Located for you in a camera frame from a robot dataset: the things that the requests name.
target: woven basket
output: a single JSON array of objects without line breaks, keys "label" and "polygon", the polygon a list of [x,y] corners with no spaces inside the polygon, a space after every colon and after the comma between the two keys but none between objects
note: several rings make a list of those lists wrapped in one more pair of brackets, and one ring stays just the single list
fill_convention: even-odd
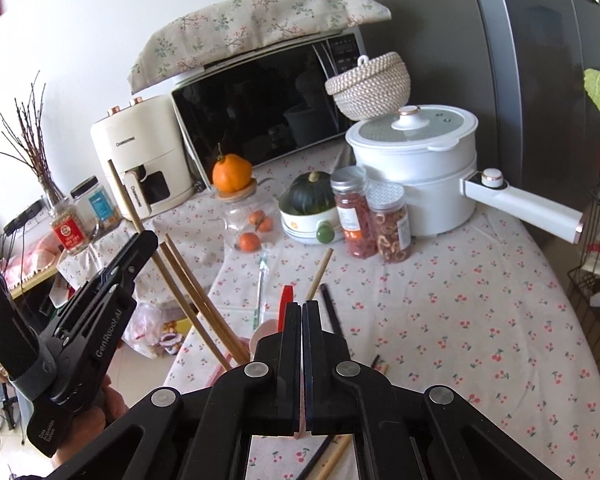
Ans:
[{"label": "woven basket", "polygon": [[362,121],[404,106],[411,78],[400,55],[389,52],[371,60],[360,56],[357,68],[328,79],[324,87],[344,115]]}]

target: green knob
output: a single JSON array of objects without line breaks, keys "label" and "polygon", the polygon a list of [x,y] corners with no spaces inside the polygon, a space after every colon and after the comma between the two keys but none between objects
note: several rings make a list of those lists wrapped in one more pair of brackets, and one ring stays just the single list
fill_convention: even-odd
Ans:
[{"label": "green knob", "polygon": [[320,222],[318,224],[318,229],[315,232],[315,238],[321,244],[330,244],[333,242],[336,233],[333,231],[333,227],[329,222]]}]

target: black jar lid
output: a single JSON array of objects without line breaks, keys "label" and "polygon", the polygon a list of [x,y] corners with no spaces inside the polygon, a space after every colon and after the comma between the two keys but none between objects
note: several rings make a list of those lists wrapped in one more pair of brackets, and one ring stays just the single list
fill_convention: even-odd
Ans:
[{"label": "black jar lid", "polygon": [[85,180],[84,182],[81,182],[80,184],[78,184],[76,187],[74,187],[71,190],[71,197],[78,198],[80,195],[85,194],[92,187],[96,186],[97,183],[98,183],[98,177],[90,176],[87,180]]}]

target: silver bolt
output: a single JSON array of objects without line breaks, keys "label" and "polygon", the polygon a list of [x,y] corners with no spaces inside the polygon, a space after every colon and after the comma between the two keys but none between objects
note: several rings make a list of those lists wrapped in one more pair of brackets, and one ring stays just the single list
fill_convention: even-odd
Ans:
[{"label": "silver bolt", "polygon": [[151,396],[151,402],[154,406],[158,406],[159,408],[171,406],[175,401],[176,394],[173,393],[173,390],[168,390],[167,388],[155,390],[154,394]]},{"label": "silver bolt", "polygon": [[360,373],[360,365],[353,361],[343,361],[338,363],[336,371],[343,377],[355,377]]},{"label": "silver bolt", "polygon": [[267,375],[269,367],[261,362],[254,361],[244,367],[245,375],[249,377],[264,377]]},{"label": "silver bolt", "polygon": [[429,392],[429,399],[436,404],[450,404],[454,400],[454,393],[444,386],[436,386]]}]

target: wall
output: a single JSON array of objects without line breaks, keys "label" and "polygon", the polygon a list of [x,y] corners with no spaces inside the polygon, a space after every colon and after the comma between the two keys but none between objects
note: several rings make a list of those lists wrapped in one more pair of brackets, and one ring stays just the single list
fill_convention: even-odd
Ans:
[{"label": "wall", "polygon": [[[90,127],[130,97],[126,76],[149,36],[171,20],[223,0],[3,0],[0,109],[16,125],[13,98],[26,101],[40,70],[46,82],[43,131],[49,165],[68,192],[102,168]],[[167,92],[161,84],[149,96]],[[0,135],[0,150],[10,150]],[[28,168],[0,155],[0,232],[39,198]]]}]

